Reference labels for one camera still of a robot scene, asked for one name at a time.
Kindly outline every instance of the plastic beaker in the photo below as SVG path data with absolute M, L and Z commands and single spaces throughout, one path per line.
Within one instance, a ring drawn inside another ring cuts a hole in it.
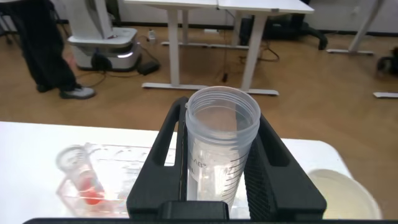
M 58 168 L 67 175 L 88 205 L 96 205 L 104 199 L 100 184 L 85 146 L 71 146 L 57 156 Z
M 235 88 L 213 86 L 191 96 L 185 115 L 189 200 L 224 201 L 232 208 L 260 115 L 257 102 Z

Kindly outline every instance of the clear plastic cup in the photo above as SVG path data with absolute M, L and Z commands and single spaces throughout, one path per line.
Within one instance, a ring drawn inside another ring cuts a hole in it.
M 260 107 L 247 93 L 213 86 L 187 103 L 188 199 L 224 201 L 232 208 L 260 125 Z

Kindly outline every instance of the sneaker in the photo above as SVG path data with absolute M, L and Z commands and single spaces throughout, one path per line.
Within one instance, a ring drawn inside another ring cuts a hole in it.
M 37 86 L 36 86 L 36 90 L 37 90 L 39 93 L 45 93 L 46 91 L 50 91 L 50 90 L 52 90 L 52 89 L 54 89 L 54 87 L 52 87 L 52 86 L 47 86 L 47 85 L 37 85 Z
M 92 88 L 78 86 L 72 91 L 61 91 L 60 96 L 63 99 L 86 100 L 95 96 L 95 91 Z

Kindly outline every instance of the white wall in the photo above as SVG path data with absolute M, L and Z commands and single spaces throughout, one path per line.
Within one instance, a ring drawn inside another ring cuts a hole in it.
M 375 0 L 312 0 L 310 6 L 315 13 L 307 15 L 313 28 L 323 30 L 358 30 L 369 14 Z M 370 31 L 398 33 L 398 0 L 385 0 Z
M 61 19 L 67 19 L 65 6 L 62 3 L 67 0 L 52 1 Z M 123 0 L 117 1 L 119 1 L 122 21 L 167 22 L 165 10 L 137 4 L 126 4 Z M 315 13 L 307 15 L 305 20 L 316 29 L 358 30 L 373 1 L 377 0 L 312 0 L 311 7 L 315 9 Z M 398 33 L 398 0 L 385 0 L 385 2 L 370 31 Z M 189 13 L 189 23 L 232 25 L 233 18 L 226 16 L 225 12 L 221 10 L 195 9 Z

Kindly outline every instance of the red liquid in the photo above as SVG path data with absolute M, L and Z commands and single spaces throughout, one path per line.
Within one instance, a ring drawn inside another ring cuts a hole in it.
M 96 205 L 104 199 L 104 190 L 93 176 L 82 177 L 78 190 L 88 205 Z

